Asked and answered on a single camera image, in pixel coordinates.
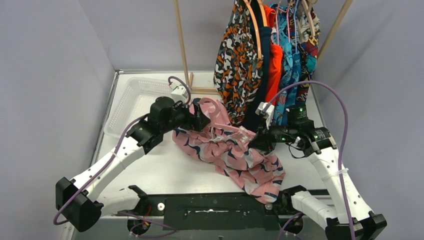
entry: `wooden pole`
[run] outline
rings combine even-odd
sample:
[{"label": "wooden pole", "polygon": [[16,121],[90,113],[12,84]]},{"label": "wooden pole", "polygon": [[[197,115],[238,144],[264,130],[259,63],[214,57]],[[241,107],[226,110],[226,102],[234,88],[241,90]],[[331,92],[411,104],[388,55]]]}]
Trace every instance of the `wooden pole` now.
[{"label": "wooden pole", "polygon": [[320,61],[320,56],[325,52],[325,50],[328,48],[329,43],[333,40],[334,35],[337,32],[337,29],[339,28],[340,24],[343,21],[343,18],[345,17],[346,13],[349,10],[349,7],[352,5],[352,2],[354,0],[345,0],[343,6],[341,7],[340,12],[338,13],[337,17],[335,18],[334,23],[331,26],[330,31],[328,32],[327,38],[324,40],[324,43],[322,44],[321,48],[319,49],[318,56],[317,56],[317,62]]},{"label": "wooden pole", "polygon": [[176,27],[178,29],[179,48],[181,49],[182,67],[184,68],[185,83],[187,84],[187,86],[190,86],[189,70],[187,68],[186,59],[186,49],[184,47],[183,26],[181,25],[180,7],[178,5],[178,0],[173,0],[173,6],[175,10]]}]

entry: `laundry basket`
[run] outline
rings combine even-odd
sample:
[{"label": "laundry basket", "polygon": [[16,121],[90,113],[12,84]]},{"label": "laundry basket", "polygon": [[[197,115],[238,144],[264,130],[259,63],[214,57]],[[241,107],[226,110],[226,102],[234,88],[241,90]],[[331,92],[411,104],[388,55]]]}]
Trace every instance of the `laundry basket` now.
[{"label": "laundry basket", "polygon": [[166,80],[145,77],[130,78],[117,104],[113,105],[103,128],[104,134],[119,138],[125,127],[134,119],[148,114],[157,97],[171,97]]}]

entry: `pink patterned garment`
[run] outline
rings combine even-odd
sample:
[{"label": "pink patterned garment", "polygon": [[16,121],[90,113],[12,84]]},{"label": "pink patterned garment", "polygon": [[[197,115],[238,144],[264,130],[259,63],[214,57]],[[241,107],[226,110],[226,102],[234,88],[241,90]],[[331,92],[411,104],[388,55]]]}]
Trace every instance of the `pink patterned garment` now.
[{"label": "pink patterned garment", "polygon": [[[216,100],[219,113],[211,102],[200,105],[202,112],[212,123],[229,125],[226,108]],[[172,134],[173,141],[189,156],[215,165],[215,170],[230,177],[247,194],[263,204],[277,200],[285,175],[283,166],[273,152],[249,148],[255,133],[239,127],[239,131],[227,131],[206,126],[202,132],[178,128]]]}]

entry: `gray wall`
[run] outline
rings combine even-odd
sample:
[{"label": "gray wall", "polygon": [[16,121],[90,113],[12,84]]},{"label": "gray wall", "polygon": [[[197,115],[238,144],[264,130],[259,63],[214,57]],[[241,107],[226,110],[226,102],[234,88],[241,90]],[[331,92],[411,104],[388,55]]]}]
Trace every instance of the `gray wall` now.
[{"label": "gray wall", "polygon": [[[355,0],[315,75],[347,104],[344,163],[367,203],[387,219],[378,239],[424,239],[423,9],[422,0]],[[340,141],[341,107],[314,89]]]},{"label": "gray wall", "polygon": [[90,164],[114,72],[77,0],[0,1],[0,239],[59,239],[55,183]]},{"label": "gray wall", "polygon": [[[115,69],[183,69],[172,0],[79,2]],[[321,19],[321,41],[343,2],[321,0],[314,6]],[[233,4],[233,0],[179,0],[189,70],[214,70]]]}]

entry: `robotic arm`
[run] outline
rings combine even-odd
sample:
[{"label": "robotic arm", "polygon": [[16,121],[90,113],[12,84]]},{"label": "robotic arm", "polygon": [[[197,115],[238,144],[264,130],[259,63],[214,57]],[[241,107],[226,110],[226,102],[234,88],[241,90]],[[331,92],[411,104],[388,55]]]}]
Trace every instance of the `robotic arm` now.
[{"label": "robotic arm", "polygon": [[[194,114],[188,106],[180,101],[181,94],[172,98],[158,97],[150,107],[147,119],[142,118],[126,133],[119,146],[119,151],[112,149],[96,164],[71,180],[63,177],[56,183],[56,208],[62,209],[63,216],[79,232],[91,228],[101,216],[113,215],[119,211],[130,210],[142,215],[147,209],[147,194],[135,185],[131,185],[110,194],[102,193],[105,187],[127,166],[143,157],[162,142],[164,134],[176,128],[202,131],[210,120],[198,103],[193,103]],[[348,217],[343,201],[339,174],[343,174],[349,207],[354,219],[356,239],[372,240],[387,225],[383,215],[374,214],[372,209],[359,195],[352,180],[343,167],[338,171],[338,149],[330,132],[324,128],[314,127],[314,122],[307,117],[304,105],[295,105],[287,109],[288,126],[267,127],[264,121],[250,147],[269,150],[276,143],[287,143],[302,150],[314,165],[323,180],[335,209],[312,196],[304,187],[297,186],[284,190],[282,196],[288,208],[300,211],[319,224],[329,240],[350,239]],[[108,167],[105,164],[114,156]],[[70,201],[87,181],[92,182]]]}]

